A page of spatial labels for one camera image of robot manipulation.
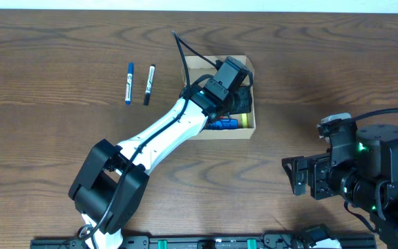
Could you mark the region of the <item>cardboard box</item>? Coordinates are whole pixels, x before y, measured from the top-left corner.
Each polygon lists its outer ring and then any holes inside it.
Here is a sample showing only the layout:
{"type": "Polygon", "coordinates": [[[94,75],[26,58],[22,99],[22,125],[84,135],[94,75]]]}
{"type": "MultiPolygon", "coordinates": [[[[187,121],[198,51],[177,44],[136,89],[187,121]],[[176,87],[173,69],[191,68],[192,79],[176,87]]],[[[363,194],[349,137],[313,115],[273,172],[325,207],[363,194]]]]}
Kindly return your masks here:
{"type": "Polygon", "coordinates": [[[194,140],[250,139],[256,129],[254,68],[245,55],[186,57],[191,99],[204,109],[205,128],[194,140]]]}

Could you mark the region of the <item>yellow highlighter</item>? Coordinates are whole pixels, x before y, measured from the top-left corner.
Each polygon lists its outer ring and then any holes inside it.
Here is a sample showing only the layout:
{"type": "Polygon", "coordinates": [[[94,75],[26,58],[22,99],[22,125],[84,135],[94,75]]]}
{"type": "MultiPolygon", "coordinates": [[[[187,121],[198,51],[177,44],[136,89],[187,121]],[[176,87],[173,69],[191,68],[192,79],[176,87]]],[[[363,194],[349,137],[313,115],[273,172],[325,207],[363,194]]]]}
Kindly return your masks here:
{"type": "Polygon", "coordinates": [[[248,117],[247,117],[246,113],[243,113],[241,115],[241,123],[242,123],[242,128],[243,129],[247,129],[249,127],[248,117]]]}

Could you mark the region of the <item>blue plastic whiteboard eraser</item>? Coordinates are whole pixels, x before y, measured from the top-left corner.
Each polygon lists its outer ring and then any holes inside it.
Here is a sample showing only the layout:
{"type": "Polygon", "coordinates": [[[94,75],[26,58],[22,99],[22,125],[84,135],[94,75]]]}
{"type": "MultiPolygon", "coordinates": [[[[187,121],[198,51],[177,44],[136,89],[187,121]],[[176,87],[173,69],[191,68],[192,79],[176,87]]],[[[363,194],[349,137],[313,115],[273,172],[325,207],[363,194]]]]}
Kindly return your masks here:
{"type": "Polygon", "coordinates": [[[237,129],[237,119],[220,119],[215,122],[209,123],[207,126],[208,130],[224,130],[224,129],[237,129]]]}

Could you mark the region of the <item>black whiteboard marker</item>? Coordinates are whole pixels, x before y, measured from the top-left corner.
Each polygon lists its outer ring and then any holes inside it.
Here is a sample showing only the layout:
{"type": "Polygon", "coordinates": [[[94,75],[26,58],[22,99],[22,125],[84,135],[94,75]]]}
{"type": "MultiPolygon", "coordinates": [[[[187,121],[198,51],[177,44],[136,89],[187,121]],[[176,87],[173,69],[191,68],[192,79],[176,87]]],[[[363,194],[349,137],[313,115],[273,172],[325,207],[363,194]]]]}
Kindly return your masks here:
{"type": "Polygon", "coordinates": [[[143,102],[143,105],[145,106],[148,106],[150,102],[154,75],[155,75],[155,64],[152,64],[149,67],[149,74],[146,81],[146,89],[145,89],[144,102],[143,102]]]}

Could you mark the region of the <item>blue whiteboard marker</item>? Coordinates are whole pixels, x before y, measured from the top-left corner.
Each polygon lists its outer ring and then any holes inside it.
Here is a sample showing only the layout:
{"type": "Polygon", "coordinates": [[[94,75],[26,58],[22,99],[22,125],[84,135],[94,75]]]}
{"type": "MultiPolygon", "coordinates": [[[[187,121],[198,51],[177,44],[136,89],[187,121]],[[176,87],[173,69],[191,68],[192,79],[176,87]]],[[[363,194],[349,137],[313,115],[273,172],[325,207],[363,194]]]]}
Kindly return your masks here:
{"type": "Polygon", "coordinates": [[[133,74],[134,74],[134,63],[129,62],[127,76],[126,76],[126,92],[124,99],[126,105],[130,105],[132,101],[133,74]]]}

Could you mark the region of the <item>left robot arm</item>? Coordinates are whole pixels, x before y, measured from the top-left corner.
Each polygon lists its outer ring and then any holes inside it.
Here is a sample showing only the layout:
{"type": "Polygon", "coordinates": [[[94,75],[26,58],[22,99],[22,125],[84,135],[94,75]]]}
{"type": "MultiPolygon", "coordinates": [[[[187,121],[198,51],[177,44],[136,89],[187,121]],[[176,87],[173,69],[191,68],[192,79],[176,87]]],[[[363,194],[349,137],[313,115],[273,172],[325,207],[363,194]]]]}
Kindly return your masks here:
{"type": "Polygon", "coordinates": [[[251,112],[252,65],[228,56],[215,69],[195,82],[186,75],[174,106],[138,135],[92,147],[68,191],[85,222],[77,239],[87,248],[122,245],[121,229],[137,210],[151,172],[176,147],[222,116],[251,112]]]}

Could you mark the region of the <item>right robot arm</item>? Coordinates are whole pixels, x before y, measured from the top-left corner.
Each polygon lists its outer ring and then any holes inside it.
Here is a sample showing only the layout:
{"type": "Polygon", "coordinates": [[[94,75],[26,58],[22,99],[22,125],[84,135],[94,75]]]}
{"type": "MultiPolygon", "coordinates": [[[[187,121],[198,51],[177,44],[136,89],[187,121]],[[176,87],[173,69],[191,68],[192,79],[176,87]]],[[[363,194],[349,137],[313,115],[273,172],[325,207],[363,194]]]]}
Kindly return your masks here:
{"type": "Polygon", "coordinates": [[[388,248],[398,248],[398,126],[335,120],[318,130],[330,143],[325,153],[282,160],[293,194],[308,187],[316,200],[341,196],[370,215],[371,231],[388,248]]]}

